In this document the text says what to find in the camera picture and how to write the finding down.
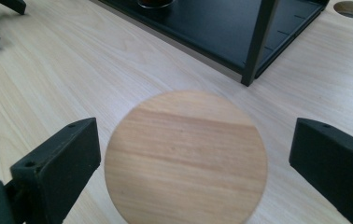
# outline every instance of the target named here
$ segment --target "light wood surface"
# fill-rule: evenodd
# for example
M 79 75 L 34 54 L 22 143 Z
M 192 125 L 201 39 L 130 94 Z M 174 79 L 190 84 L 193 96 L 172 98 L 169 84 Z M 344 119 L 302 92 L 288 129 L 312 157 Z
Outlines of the light wood surface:
M 249 88 L 91 1 L 26 0 L 24 16 L 0 5 L 0 179 L 7 183 L 15 161 L 70 122 L 97 117 L 104 157 L 116 125 L 139 103 L 209 91 L 245 111 L 266 148 L 265 192 L 247 223 L 348 223 L 288 163 L 298 117 L 353 135 L 353 19 L 335 12 L 336 2 Z M 65 223 L 125 223 L 103 163 Z
M 106 185 L 129 223 L 243 223 L 264 191 L 267 158 L 249 117 L 200 91 L 172 91 L 118 125 Z

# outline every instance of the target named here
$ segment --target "round wooden disc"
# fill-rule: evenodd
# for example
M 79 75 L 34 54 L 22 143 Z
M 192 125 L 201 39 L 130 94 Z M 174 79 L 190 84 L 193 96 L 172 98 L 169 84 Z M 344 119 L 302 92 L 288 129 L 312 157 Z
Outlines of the round wooden disc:
M 105 169 L 129 223 L 243 223 L 263 193 L 267 158 L 255 126 L 231 102 L 174 91 L 123 119 Z

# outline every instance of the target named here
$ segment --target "black shelf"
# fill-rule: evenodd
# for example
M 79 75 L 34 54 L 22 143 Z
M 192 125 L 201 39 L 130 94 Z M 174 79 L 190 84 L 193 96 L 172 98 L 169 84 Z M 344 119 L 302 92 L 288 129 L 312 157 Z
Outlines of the black shelf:
M 329 0 L 175 0 L 168 7 L 142 8 L 136 0 L 100 0 L 243 76 L 258 77 L 293 39 L 316 18 Z M 260 13 L 270 26 L 253 40 Z M 251 44 L 265 38 L 260 60 L 247 74 Z

